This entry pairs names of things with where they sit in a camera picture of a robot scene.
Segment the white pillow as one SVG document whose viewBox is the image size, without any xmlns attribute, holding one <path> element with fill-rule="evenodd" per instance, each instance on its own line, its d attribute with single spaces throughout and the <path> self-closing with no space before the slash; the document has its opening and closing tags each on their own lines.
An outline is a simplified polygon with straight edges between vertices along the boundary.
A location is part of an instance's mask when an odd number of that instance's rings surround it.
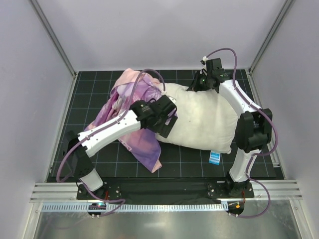
<svg viewBox="0 0 319 239">
<path fill-rule="evenodd" d="M 231 152 L 238 116 L 214 90 L 188 91 L 176 83 L 165 85 L 166 94 L 177 107 L 176 123 L 169 136 L 156 135 L 160 142 L 217 153 Z"/>
</svg>

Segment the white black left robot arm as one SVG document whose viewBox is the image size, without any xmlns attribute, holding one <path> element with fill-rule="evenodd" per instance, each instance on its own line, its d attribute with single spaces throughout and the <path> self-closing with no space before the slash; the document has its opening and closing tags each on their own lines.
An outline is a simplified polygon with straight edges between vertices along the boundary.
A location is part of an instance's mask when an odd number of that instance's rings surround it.
<svg viewBox="0 0 319 239">
<path fill-rule="evenodd" d="M 77 135 L 73 131 L 68 132 L 68 145 L 62 163 L 71 158 L 75 162 L 72 171 L 74 177 L 85 185 L 88 194 L 94 199 L 103 198 L 105 183 L 90 157 L 111 142 L 142 128 L 167 138 L 177 120 L 175 103 L 176 100 L 167 95 L 148 102 L 139 100 L 117 117 L 94 129 Z"/>
</svg>

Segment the pink purple printed pillowcase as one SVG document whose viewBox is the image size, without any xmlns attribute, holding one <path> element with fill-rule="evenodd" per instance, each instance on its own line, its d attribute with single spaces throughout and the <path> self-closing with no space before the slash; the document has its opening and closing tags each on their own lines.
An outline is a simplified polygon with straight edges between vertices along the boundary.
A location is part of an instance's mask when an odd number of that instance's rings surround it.
<svg viewBox="0 0 319 239">
<path fill-rule="evenodd" d="M 143 100 L 149 102 L 158 100 L 162 95 L 166 94 L 163 91 L 162 83 L 157 78 L 148 73 L 142 73 L 134 91 L 133 99 L 129 102 L 133 85 L 139 73 L 140 71 L 128 68 L 121 74 L 110 91 L 110 98 L 103 105 L 96 118 L 85 128 L 86 131 L 117 117 L 135 101 Z M 148 129 L 140 129 L 120 137 L 119 142 L 148 171 L 153 173 L 161 168 L 161 148 L 154 132 Z"/>
</svg>

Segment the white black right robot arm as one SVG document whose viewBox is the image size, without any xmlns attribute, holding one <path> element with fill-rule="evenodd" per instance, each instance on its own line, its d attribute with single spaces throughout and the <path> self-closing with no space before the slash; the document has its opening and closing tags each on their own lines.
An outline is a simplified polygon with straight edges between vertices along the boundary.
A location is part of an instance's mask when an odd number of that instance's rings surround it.
<svg viewBox="0 0 319 239">
<path fill-rule="evenodd" d="M 250 171 L 262 148 L 272 138 L 272 112 L 255 104 L 241 89 L 237 80 L 222 68 L 221 59 L 201 60 L 202 69 L 195 73 L 189 89 L 214 89 L 232 107 L 238 116 L 235 143 L 238 147 L 233 166 L 227 173 L 222 189 L 228 197 L 238 198 L 248 189 Z"/>
</svg>

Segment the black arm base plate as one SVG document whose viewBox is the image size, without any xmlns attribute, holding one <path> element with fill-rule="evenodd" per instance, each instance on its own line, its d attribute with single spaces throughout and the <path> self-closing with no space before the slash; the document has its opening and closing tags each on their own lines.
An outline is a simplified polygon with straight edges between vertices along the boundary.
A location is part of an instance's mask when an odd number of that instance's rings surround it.
<svg viewBox="0 0 319 239">
<path fill-rule="evenodd" d="M 104 178 L 94 194 L 130 205 L 200 205 L 254 198 L 251 183 L 230 186 L 225 178 Z"/>
</svg>

